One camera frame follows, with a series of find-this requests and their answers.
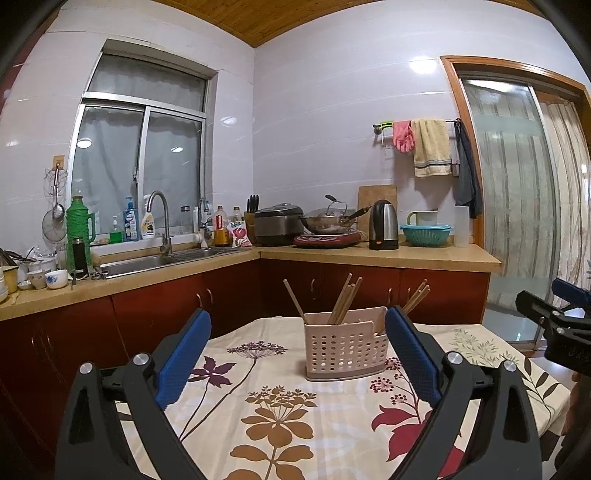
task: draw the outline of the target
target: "dark gray towel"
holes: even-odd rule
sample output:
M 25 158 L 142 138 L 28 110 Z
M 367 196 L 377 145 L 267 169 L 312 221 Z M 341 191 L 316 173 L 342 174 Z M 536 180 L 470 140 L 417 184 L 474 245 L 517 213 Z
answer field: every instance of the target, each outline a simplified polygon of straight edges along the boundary
M 482 189 L 478 182 L 476 164 L 470 139 L 460 119 L 454 122 L 457 151 L 460 155 L 460 176 L 457 179 L 456 205 L 470 207 L 470 218 L 476 218 L 483 211 Z

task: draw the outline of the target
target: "countertop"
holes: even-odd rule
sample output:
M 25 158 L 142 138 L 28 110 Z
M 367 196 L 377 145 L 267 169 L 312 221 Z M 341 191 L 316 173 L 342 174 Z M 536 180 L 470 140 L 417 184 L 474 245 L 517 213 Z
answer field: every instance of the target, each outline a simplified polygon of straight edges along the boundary
M 43 290 L 21 291 L 15 302 L 11 303 L 9 297 L 0 304 L 0 320 L 44 312 L 258 258 L 425 270 L 485 273 L 501 271 L 501 262 L 474 244 L 470 244 L 467 248 L 456 248 L 453 245 L 439 248 L 401 246 L 398 250 L 383 252 L 372 251 L 367 247 L 367 244 L 333 250 L 253 247 L 231 255 L 171 265 L 110 280 L 84 280 L 73 288 L 67 286 L 59 290 L 45 288 Z

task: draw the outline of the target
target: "green thermos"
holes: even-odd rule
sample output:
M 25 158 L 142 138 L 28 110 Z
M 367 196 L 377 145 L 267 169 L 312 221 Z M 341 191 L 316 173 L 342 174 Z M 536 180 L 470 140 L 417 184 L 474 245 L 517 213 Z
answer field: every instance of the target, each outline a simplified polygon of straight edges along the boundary
M 92 236 L 88 231 L 88 219 L 91 220 Z M 96 238 L 95 214 L 88 213 L 88 208 L 82 203 L 82 195 L 74 195 L 72 204 L 66 210 L 66 226 L 68 232 L 67 259 L 70 271 L 74 270 L 74 252 L 72 243 L 75 238 L 82 238 L 86 250 L 86 264 L 90 265 L 90 242 Z

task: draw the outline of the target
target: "metal screw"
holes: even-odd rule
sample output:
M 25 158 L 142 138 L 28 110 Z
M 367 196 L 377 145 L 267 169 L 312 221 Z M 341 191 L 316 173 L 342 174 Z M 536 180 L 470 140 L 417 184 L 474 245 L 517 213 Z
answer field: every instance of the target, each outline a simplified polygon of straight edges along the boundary
M 145 365 L 148 363 L 148 360 L 150 360 L 150 356 L 147 353 L 138 353 L 134 357 L 134 363 L 136 365 Z
M 90 362 L 86 362 L 80 366 L 78 371 L 83 375 L 89 374 L 92 372 L 92 364 Z
M 449 352 L 447 354 L 447 359 L 449 360 L 449 362 L 451 364 L 454 364 L 454 365 L 459 365 L 464 360 L 463 357 L 462 357 L 462 355 L 460 353 L 457 353 L 457 352 Z
M 503 362 L 503 367 L 505 367 L 505 370 L 509 372 L 514 372 L 515 370 L 517 370 L 517 365 L 515 365 L 515 363 L 511 360 L 505 360 Z

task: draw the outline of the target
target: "window frame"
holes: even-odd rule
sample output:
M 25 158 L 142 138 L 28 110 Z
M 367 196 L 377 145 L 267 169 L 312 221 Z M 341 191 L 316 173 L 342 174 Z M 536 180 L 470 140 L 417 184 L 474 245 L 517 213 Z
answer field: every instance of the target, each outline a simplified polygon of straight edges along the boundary
M 66 180 L 66 195 L 65 195 L 65 204 L 70 206 L 72 203 L 72 175 L 74 170 L 74 156 L 76 155 L 76 147 L 78 143 L 78 136 L 80 134 L 80 127 L 82 125 L 82 119 L 84 115 L 84 111 L 89 106 L 98 106 L 98 107 L 107 107 L 107 108 L 118 108 L 124 110 L 132 110 L 143 112 L 142 117 L 142 125 L 140 130 L 140 138 L 139 138 L 139 148 L 137 154 L 137 170 L 136 170 L 136 182 L 135 182 L 135 196 L 136 196 L 136 205 L 135 207 L 138 209 L 140 216 L 143 215 L 143 199 L 144 195 L 144 167 L 145 167 L 145 147 L 146 147 L 146 140 L 148 135 L 148 125 L 150 122 L 150 114 L 152 112 L 155 113 L 163 113 L 166 115 L 176 116 L 179 118 L 186 118 L 189 120 L 201 122 L 201 139 L 200 139 L 200 152 L 199 152 L 199 191 L 200 196 L 204 197 L 205 191 L 205 141 L 206 141 L 206 130 L 207 130 L 207 115 L 205 112 L 192 110 L 189 108 L 184 108 L 178 105 L 172 105 L 170 103 L 164 102 L 157 102 L 156 100 L 150 100 L 147 98 L 140 98 L 140 97 L 133 97 L 128 95 L 120 95 L 117 93 L 106 93 L 106 92 L 89 92 L 87 91 L 90 82 L 95 75 L 95 71 L 99 65 L 100 59 L 105 54 L 104 51 L 100 53 L 99 58 L 97 59 L 93 69 L 92 74 L 86 84 L 86 90 L 84 94 L 82 94 L 82 98 L 80 100 L 80 105 L 78 106 L 78 110 L 76 112 L 76 120 L 74 122 L 74 131 L 72 133 L 72 138 L 70 140 L 70 147 L 68 150 L 67 156 L 67 180 Z M 209 98 L 209 88 L 210 82 L 209 78 L 204 77 L 201 74 L 197 74 L 195 72 L 189 72 L 187 69 L 179 67 L 174 68 L 170 63 L 158 61 L 156 59 L 152 60 L 147 57 L 143 57 L 141 59 L 133 56 L 133 55 L 124 55 L 124 54 L 116 54 L 118 56 L 124 58 L 130 58 L 134 60 L 142 60 L 147 61 L 149 63 L 160 64 L 166 68 L 172 70 L 178 70 L 183 73 L 190 73 L 193 76 L 201 78 L 205 80 L 205 90 L 203 92 L 203 109 L 207 110 L 207 101 Z M 164 231 L 164 225 L 157 226 L 156 233 L 161 233 Z M 171 233 L 180 233 L 180 227 L 171 227 Z M 108 238 L 108 233 L 100 233 L 96 235 L 97 239 Z

